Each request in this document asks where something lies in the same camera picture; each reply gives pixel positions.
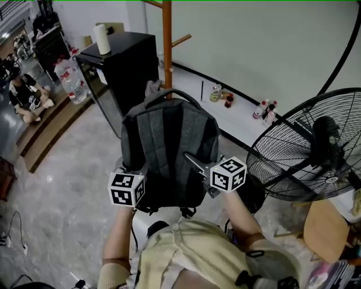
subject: backpack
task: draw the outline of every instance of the backpack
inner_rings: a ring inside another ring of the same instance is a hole
[[[180,98],[165,99],[170,93]],[[133,107],[122,122],[123,166],[136,172],[147,166],[146,193],[137,208],[157,212],[161,207],[199,206],[205,196],[203,176],[184,157],[184,152],[208,164],[217,161],[219,127],[188,94],[161,90]]]

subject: mini fridge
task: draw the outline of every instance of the mini fridge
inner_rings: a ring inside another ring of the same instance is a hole
[[[100,55],[95,43],[76,59],[95,103],[120,138],[122,118],[144,101],[147,82],[159,79],[156,38],[120,32],[108,39],[111,47],[108,54]]]

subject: person sitting on step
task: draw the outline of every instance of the person sitting on step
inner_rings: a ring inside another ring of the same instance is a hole
[[[11,69],[9,98],[16,113],[21,115],[26,124],[41,121],[40,114],[45,109],[54,106],[49,96],[49,87],[42,87],[28,74],[21,76],[18,67]]]

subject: paper towel roll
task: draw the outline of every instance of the paper towel roll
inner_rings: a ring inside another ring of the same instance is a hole
[[[100,24],[94,27],[94,34],[96,44],[98,44],[98,49],[100,54],[104,55],[110,52],[111,47],[109,45],[107,31],[104,24]]]

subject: black fan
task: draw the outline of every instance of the black fan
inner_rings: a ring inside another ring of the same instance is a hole
[[[276,121],[247,157],[268,194],[313,201],[361,187],[361,88],[319,95]]]

